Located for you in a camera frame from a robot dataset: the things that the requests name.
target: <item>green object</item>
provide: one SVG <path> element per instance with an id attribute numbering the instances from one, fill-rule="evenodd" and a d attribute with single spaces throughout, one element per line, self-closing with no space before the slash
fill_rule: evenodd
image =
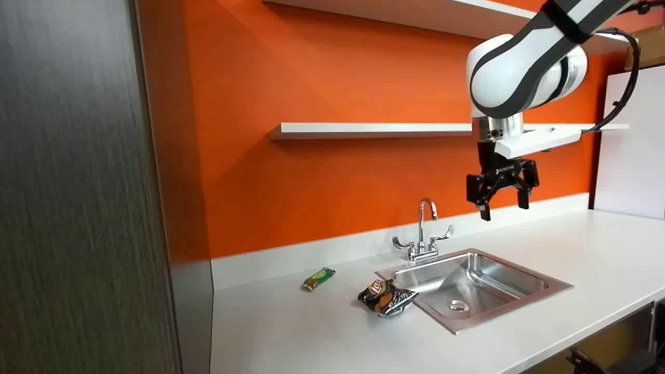
<path id="1" fill-rule="evenodd" d="M 303 281 L 303 289 L 312 293 L 325 281 L 332 278 L 332 275 L 334 275 L 332 269 L 323 269 L 323 271 L 315 272 L 311 278 Z"/>

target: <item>stainless steel sink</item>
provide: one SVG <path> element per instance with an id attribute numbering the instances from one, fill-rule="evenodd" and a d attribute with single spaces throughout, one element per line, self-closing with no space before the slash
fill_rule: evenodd
<path id="1" fill-rule="evenodd" d="M 376 275 L 421 293 L 413 303 L 454 335 L 572 286 L 481 250 Z"/>

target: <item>faucet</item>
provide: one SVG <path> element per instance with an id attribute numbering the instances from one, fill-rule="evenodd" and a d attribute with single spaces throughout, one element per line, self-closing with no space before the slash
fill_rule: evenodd
<path id="1" fill-rule="evenodd" d="M 455 227 L 451 225 L 444 238 L 430 238 L 430 244 L 427 244 L 427 238 L 424 238 L 424 212 L 427 212 L 427 206 L 430 206 L 430 219 L 432 220 L 438 219 L 437 203 L 432 200 L 429 200 L 429 198 L 421 200 L 421 203 L 419 203 L 419 244 L 413 244 L 413 241 L 402 244 L 397 238 L 393 238 L 393 245 L 397 250 L 408 250 L 408 257 L 409 260 L 419 260 L 422 256 L 437 256 L 438 253 L 437 241 L 450 239 L 454 235 L 454 231 L 455 231 Z"/>

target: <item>small box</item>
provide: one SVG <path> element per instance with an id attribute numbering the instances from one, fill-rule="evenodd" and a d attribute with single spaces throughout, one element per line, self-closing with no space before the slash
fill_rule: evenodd
<path id="1" fill-rule="evenodd" d="M 643 30 L 632 33 L 639 37 L 643 55 L 640 69 L 665 65 L 665 26 Z"/>

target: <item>white shelf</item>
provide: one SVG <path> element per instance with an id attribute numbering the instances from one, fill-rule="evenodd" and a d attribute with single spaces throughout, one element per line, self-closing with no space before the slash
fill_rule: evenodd
<path id="1" fill-rule="evenodd" d="M 491 0 L 264 0 L 298 9 L 432 30 L 489 40 L 519 32 L 534 12 Z M 590 55 L 626 51 L 621 37 L 598 36 L 585 43 Z"/>
<path id="2" fill-rule="evenodd" d="M 524 130 L 590 130 L 592 123 L 538 123 Z M 273 140 L 379 140 L 379 137 L 455 137 L 473 135 L 471 123 L 280 123 Z"/>

